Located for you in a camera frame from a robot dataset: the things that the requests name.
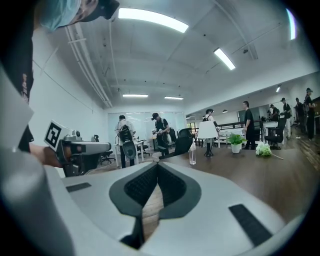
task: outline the table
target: table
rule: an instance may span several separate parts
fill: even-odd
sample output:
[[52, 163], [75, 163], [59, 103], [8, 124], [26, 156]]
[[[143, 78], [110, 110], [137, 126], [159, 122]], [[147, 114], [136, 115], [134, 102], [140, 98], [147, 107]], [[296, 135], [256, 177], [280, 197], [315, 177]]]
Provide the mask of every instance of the table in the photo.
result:
[[[262, 136], [263, 143], [266, 143], [265, 136], [268, 136], [268, 128], [275, 128], [278, 127], [278, 122], [276, 121], [270, 121], [270, 122], [264, 122], [263, 123], [263, 132], [264, 136]], [[282, 145], [285, 144], [285, 130], [283, 129], [283, 141]]]
[[[225, 144], [228, 145], [228, 135], [236, 134], [245, 136], [244, 128], [222, 129], [219, 131], [219, 136], [225, 136]], [[218, 138], [218, 147], [220, 148], [220, 138]]]
[[[136, 156], [135, 156], [135, 160], [136, 160], [136, 165], [139, 164], [139, 156], [138, 156], [138, 146], [140, 145], [140, 152], [141, 152], [141, 158], [142, 158], [142, 162], [145, 161], [144, 158], [144, 149], [143, 149], [143, 144], [144, 144], [145, 140], [141, 140], [141, 141], [134, 141], [133, 144], [135, 146], [135, 151], [136, 151]], [[119, 161], [118, 161], [118, 146], [116, 144], [114, 144], [114, 149], [115, 149], [115, 163], [116, 166], [119, 167]]]
[[306, 213], [319, 186], [319, 175], [299, 149], [274, 150], [275, 156], [256, 156], [255, 150], [233, 154], [230, 148], [205, 148], [195, 151], [196, 164], [189, 153], [161, 161], [225, 177], [275, 209], [288, 223]]

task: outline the baseball cap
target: baseball cap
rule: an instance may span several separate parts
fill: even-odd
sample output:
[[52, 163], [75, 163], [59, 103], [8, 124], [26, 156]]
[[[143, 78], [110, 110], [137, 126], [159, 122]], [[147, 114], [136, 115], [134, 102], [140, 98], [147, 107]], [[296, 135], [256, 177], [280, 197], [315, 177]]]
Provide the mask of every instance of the baseball cap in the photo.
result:
[[152, 119], [151, 119], [151, 120], [152, 120], [152, 121], [153, 121], [153, 120], [155, 120], [158, 116], [159, 116], [159, 114], [158, 114], [158, 113], [153, 113], [153, 114], [152, 114]]
[[94, 11], [88, 17], [80, 20], [80, 22], [91, 22], [100, 16], [109, 20], [118, 9], [119, 5], [119, 2], [116, 0], [98, 0], [98, 4]]

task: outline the cap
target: cap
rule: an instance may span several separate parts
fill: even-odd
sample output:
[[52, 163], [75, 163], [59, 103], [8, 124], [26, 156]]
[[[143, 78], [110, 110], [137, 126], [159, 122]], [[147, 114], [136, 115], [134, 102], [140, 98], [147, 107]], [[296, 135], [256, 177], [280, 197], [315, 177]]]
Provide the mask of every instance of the cap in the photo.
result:
[[119, 2], [116, 0], [98, 0], [98, 5], [94, 11], [88, 17], [80, 20], [80, 22], [91, 22], [100, 16], [109, 20], [118, 9], [119, 5]]
[[212, 108], [209, 108], [205, 111], [206, 114], [208, 114], [209, 112], [213, 112], [214, 110]]

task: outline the green plant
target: green plant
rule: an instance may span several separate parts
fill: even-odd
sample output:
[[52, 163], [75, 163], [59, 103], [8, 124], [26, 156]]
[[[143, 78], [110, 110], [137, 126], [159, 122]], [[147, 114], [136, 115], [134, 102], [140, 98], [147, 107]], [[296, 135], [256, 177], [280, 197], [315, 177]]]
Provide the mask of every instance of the green plant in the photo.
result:
[[231, 133], [230, 137], [228, 137], [227, 140], [228, 140], [228, 142], [230, 142], [233, 145], [238, 145], [238, 144], [241, 144], [242, 142], [246, 142], [247, 141], [241, 135], [234, 134], [234, 133]]

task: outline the person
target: person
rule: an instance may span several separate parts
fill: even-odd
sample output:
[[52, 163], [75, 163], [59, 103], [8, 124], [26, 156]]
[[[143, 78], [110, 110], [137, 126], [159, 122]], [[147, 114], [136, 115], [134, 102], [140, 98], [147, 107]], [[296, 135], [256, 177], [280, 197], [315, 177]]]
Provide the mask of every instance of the person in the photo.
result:
[[270, 108], [272, 108], [273, 112], [272, 112], [272, 115], [271, 115], [271, 121], [275, 121], [275, 122], [278, 122], [279, 120], [279, 109], [277, 109], [273, 104], [270, 105]]
[[159, 132], [156, 135], [158, 145], [165, 148], [164, 154], [167, 155], [169, 154], [169, 150], [168, 150], [169, 141], [168, 141], [167, 132], [170, 130], [170, 126], [167, 120], [162, 119], [158, 113], [152, 114], [152, 120], [156, 120], [155, 129], [157, 132]]
[[289, 104], [286, 102], [285, 98], [281, 99], [281, 102], [283, 103], [283, 112], [284, 118], [286, 119], [285, 123], [285, 130], [286, 130], [286, 138], [289, 140], [291, 137], [291, 108]]
[[310, 141], [314, 140], [315, 135], [315, 108], [316, 105], [311, 99], [312, 90], [310, 88], [306, 89], [305, 96], [305, 106], [307, 110], [307, 120], [306, 120], [306, 128], [308, 131], [308, 138]]
[[205, 111], [205, 116], [203, 121], [213, 121], [215, 127], [218, 127], [217, 122], [215, 121], [214, 117], [212, 116], [214, 110], [212, 108], [209, 108]]
[[[25, 10], [24, 21], [17, 28], [17, 35], [7, 44], [0, 55], [3, 68], [22, 98], [29, 104], [33, 78], [33, 42], [36, 29], [43, 27], [49, 32], [77, 22], [89, 22], [102, 16], [110, 19], [118, 8], [115, 0], [39, 0], [36, 5]], [[31, 143], [33, 135], [26, 127], [18, 148], [34, 155], [43, 165], [62, 167], [56, 153], [47, 147]], [[65, 155], [71, 156], [70, 148], [65, 148]]]
[[295, 98], [296, 105], [295, 105], [295, 111], [296, 116], [298, 117], [297, 121], [299, 122], [301, 132], [305, 132], [305, 111], [304, 111], [304, 105], [299, 101], [298, 98]]
[[245, 138], [247, 140], [245, 145], [245, 150], [248, 150], [251, 144], [251, 149], [256, 149], [256, 141], [255, 141], [255, 124], [254, 124], [254, 116], [251, 113], [251, 110], [249, 109], [249, 102], [244, 101], [243, 102], [243, 108], [245, 109], [244, 114], [244, 132], [245, 132]]
[[[121, 140], [121, 138], [119, 137], [119, 133], [122, 129], [123, 126], [128, 126], [130, 133], [133, 135], [135, 135], [136, 133], [136, 129], [134, 127], [134, 125], [132, 124], [132, 122], [126, 120], [126, 117], [124, 115], [120, 115], [119, 116], [119, 122], [118, 124], [115, 126], [115, 133], [118, 135], [119, 138], [119, 146], [120, 146], [120, 157], [121, 157], [121, 166], [122, 168], [126, 168], [126, 155], [124, 152], [124, 142]], [[134, 166], [135, 165], [135, 160], [134, 159], [130, 159], [130, 166]]]

